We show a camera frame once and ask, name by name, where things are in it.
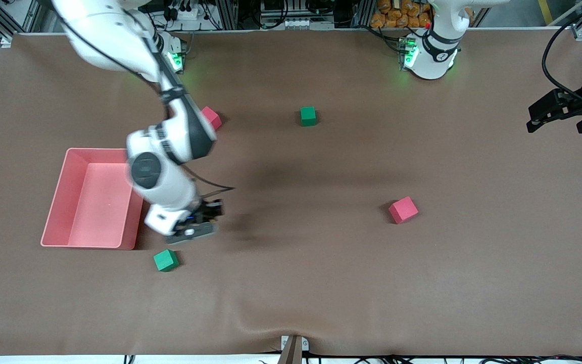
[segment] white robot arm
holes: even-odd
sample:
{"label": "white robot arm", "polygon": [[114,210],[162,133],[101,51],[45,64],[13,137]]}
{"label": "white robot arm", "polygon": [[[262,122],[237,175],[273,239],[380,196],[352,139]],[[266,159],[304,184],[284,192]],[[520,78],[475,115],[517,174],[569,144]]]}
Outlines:
{"label": "white robot arm", "polygon": [[127,137],[129,177],[152,205],[145,223],[174,244],[215,231],[208,203],[179,165],[208,155],[214,129],[157,49],[152,34],[117,0],[53,0],[76,53],[103,69],[138,73],[160,86],[168,118]]}
{"label": "white robot arm", "polygon": [[492,7],[509,0],[430,0],[434,18],[430,29],[420,29],[408,38],[414,40],[404,66],[416,76],[434,80],[443,76],[457,55],[459,41],[466,33],[469,18],[465,7]]}

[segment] pink tray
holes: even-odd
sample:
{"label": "pink tray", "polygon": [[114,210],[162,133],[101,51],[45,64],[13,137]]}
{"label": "pink tray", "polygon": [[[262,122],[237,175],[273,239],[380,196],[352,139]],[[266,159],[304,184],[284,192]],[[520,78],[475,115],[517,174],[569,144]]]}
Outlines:
{"label": "pink tray", "polygon": [[126,160],[124,149],[67,150],[42,246],[134,249],[143,198],[127,182]]}

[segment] table surface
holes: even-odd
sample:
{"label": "table surface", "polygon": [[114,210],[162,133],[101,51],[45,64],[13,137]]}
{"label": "table surface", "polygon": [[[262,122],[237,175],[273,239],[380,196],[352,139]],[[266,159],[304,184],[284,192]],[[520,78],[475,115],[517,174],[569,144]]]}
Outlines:
{"label": "table surface", "polygon": [[[0,354],[267,352],[296,333],[317,354],[582,355],[582,135],[525,127],[552,89],[551,35],[468,32],[437,81],[367,32],[197,35],[182,78],[225,124],[189,165],[236,190],[165,274],[145,226],[134,251],[40,246],[66,150],[121,148],[162,108],[65,37],[16,35],[0,51]],[[582,42],[561,37],[550,71],[578,87]],[[392,224],[404,196],[421,213]]]}

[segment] wire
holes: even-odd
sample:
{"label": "wire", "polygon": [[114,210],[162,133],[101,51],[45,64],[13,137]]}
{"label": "wire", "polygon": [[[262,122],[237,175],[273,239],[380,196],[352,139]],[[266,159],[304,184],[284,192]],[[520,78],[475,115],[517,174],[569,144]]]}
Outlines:
{"label": "wire", "polygon": [[190,37],[190,41],[187,42],[187,46],[185,46],[185,54],[186,55],[188,53],[190,53],[190,51],[192,49],[192,41],[195,39],[195,32],[196,32],[196,30],[192,31],[192,37]]}
{"label": "wire", "polygon": [[367,29],[367,31],[369,31],[370,33],[376,35],[377,37],[383,39],[383,42],[385,43],[386,46],[388,46],[388,48],[392,49],[393,51],[397,52],[397,53],[406,53],[406,51],[402,51],[398,48],[396,48],[395,46],[393,46],[390,41],[399,41],[399,38],[397,37],[390,37],[388,35],[384,35],[383,31],[381,30],[381,28],[379,28],[378,32],[376,32],[374,29],[368,27],[367,25],[356,25],[354,28],[363,28],[363,29]]}
{"label": "wire", "polygon": [[415,31],[413,30],[413,28],[411,28],[411,27],[404,27],[404,28],[406,28],[407,30],[410,30],[410,32],[411,32],[412,34],[416,35],[416,36],[417,36],[417,37],[419,37],[419,38],[423,38],[423,37],[425,37],[425,35],[427,34],[427,33],[423,33],[423,35],[419,35],[419,34],[416,34],[416,32],[415,32]]}
{"label": "wire", "polygon": [[547,77],[547,79],[551,83],[553,83],[556,87],[558,87],[559,89],[568,93],[569,95],[572,95],[573,97],[575,97],[575,99],[582,101],[582,96],[578,95],[576,92],[573,92],[572,90],[568,89],[568,87],[566,87],[565,85],[563,85],[562,83],[557,81],[556,78],[552,77],[552,75],[549,73],[549,70],[547,69],[547,56],[549,55],[549,50],[552,48],[552,44],[554,44],[554,41],[556,41],[556,39],[558,38],[558,35],[560,35],[561,32],[563,32],[563,30],[566,27],[569,27],[573,22],[578,21],[580,18],[582,18],[582,13],[580,13],[577,16],[575,16],[574,18],[568,20],[566,23],[564,23],[564,25],[562,27],[560,27],[558,30],[556,30],[554,35],[552,35],[552,38],[549,40],[549,43],[547,43],[547,47],[545,47],[545,51],[543,52],[543,59],[542,59],[541,64],[543,66],[543,73],[545,74],[545,77]]}
{"label": "wire", "polygon": [[487,364],[487,362],[498,362],[498,364],[537,364],[539,362],[547,361],[547,360],[573,360],[573,361],[581,361],[582,357],[576,357],[572,355],[553,355],[547,357],[538,357],[538,359],[530,359],[528,357],[506,357],[506,358],[494,358],[490,357],[487,359],[483,359],[480,361],[480,364]]}
{"label": "wire", "polygon": [[185,170],[185,172],[189,173],[194,178],[196,178],[198,180],[201,180],[201,182],[204,182],[204,183],[209,184],[211,186],[215,186],[215,187],[219,187],[220,188],[219,190],[212,191],[211,193],[208,193],[208,194],[204,194],[203,196],[201,196],[201,198],[208,198],[210,196],[215,196],[215,195],[218,195],[220,193],[226,193],[228,191],[233,191],[235,189],[235,187],[224,186],[224,185],[216,184],[215,182],[211,182],[210,180],[207,180],[207,179],[201,177],[200,175],[198,175],[197,173],[195,173],[195,171],[193,171],[192,169],[190,169],[190,167],[189,166],[186,166],[185,164],[181,164],[181,166],[183,167],[183,169]]}
{"label": "wire", "polygon": [[208,20],[210,21],[210,24],[212,24],[212,26],[215,27],[215,29],[222,30],[222,28],[219,27],[219,23],[217,23],[217,21],[213,17],[212,12],[210,12],[210,6],[208,6],[206,0],[200,0],[199,4],[204,9],[204,12],[206,12],[206,15],[208,15]]}
{"label": "wire", "polygon": [[139,74],[138,72],[130,69],[126,65],[123,65],[122,63],[118,62],[118,60],[116,60],[115,58],[113,58],[110,55],[107,55],[107,53],[101,51],[99,48],[97,48],[96,46],[94,46],[93,44],[91,44],[90,41],[88,41],[87,39],[85,39],[85,37],[83,37],[78,32],[76,32],[76,30],[74,28],[72,28],[71,25],[69,25],[69,23],[67,23],[67,21],[65,21],[65,19],[62,18],[62,16],[60,14],[58,14],[57,12],[56,12],[56,17],[58,18],[58,20],[60,20],[63,23],[63,25],[65,27],[67,27],[67,29],[69,29],[69,31],[71,31],[76,37],[78,37],[78,39],[80,39],[81,41],[83,41],[84,44],[86,44],[87,46],[90,46],[91,49],[93,49],[94,51],[100,53],[100,55],[104,56],[105,58],[107,58],[107,60],[110,60],[114,64],[118,65],[118,67],[120,67],[120,68],[124,69],[125,71],[127,71],[127,72],[133,74],[134,76],[138,77],[139,79],[141,79],[141,81],[145,82],[148,86],[150,86],[150,88],[152,90],[154,90],[154,92],[156,92],[158,95],[160,94],[160,92],[157,89],[157,87],[155,85],[153,85],[150,81],[148,81],[145,77],[141,76],[141,74]]}
{"label": "wire", "polygon": [[257,13],[260,13],[261,14],[261,10],[257,6],[258,3],[259,3],[259,0],[252,0],[251,1],[251,19],[257,25],[257,27],[259,27],[259,28],[262,28],[262,29],[271,29],[271,28],[278,27],[279,25],[281,25],[282,23],[284,23],[284,21],[286,20],[286,17],[289,14],[289,2],[288,2],[288,0],[280,0],[280,18],[277,19],[277,22],[275,24],[271,25],[270,27],[268,25],[263,25],[256,18],[256,14]]}
{"label": "wire", "polygon": [[397,53],[402,53],[402,51],[398,50],[395,46],[390,44],[388,39],[385,36],[383,36],[383,32],[381,31],[381,28],[378,29],[378,33],[381,34],[381,38],[383,39],[383,42],[385,42],[385,45],[388,46],[388,48],[392,49],[393,51],[395,51]]}

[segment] red cube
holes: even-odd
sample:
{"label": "red cube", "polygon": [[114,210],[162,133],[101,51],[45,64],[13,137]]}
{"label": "red cube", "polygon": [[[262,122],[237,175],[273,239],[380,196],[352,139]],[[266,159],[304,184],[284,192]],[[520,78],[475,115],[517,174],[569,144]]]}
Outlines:
{"label": "red cube", "polygon": [[392,214],[396,223],[402,223],[414,217],[418,212],[419,210],[416,209],[413,200],[409,197],[402,198],[390,206],[390,214]]}
{"label": "red cube", "polygon": [[208,121],[215,130],[219,129],[219,127],[221,126],[221,119],[219,118],[219,115],[215,113],[215,111],[206,106],[203,110],[201,110],[201,113],[204,114],[204,117],[208,119]]}

